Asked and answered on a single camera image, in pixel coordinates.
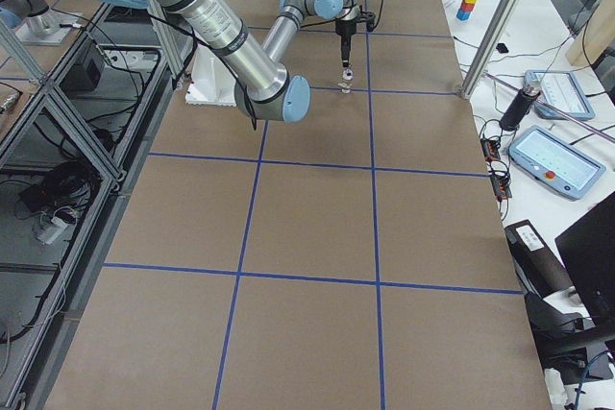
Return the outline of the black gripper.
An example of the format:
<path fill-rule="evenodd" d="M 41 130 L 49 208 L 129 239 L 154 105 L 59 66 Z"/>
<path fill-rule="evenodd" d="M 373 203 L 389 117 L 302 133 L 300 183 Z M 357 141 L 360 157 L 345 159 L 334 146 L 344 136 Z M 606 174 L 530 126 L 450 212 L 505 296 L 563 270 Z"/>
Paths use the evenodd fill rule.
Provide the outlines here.
<path fill-rule="evenodd" d="M 343 67 L 350 67 L 351 37 L 356 33 L 356 22 L 354 20 L 336 20 L 335 33 L 341 37 L 340 52 Z"/>

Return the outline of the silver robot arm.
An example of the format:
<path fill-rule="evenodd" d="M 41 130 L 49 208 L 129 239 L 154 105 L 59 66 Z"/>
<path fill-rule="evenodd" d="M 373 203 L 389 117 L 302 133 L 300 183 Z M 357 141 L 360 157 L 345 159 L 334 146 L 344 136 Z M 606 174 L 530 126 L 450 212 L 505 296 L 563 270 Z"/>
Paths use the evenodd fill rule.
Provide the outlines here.
<path fill-rule="evenodd" d="M 115 6 L 145 9 L 150 0 L 100 0 Z M 310 104 L 306 78 L 292 75 L 281 58 L 303 21 L 319 16 L 334 21 L 341 38 L 343 75 L 350 78 L 350 51 L 357 24 L 369 31 L 375 16 L 357 0 L 281 0 L 280 11 L 266 40 L 258 43 L 244 21 L 225 0 L 157 0 L 163 10 L 180 15 L 206 47 L 234 74 L 235 103 L 252 120 L 287 123 L 302 120 Z"/>
<path fill-rule="evenodd" d="M 15 29 L 27 18 L 38 17 L 49 11 L 46 0 L 1 0 L 1 20 Z"/>

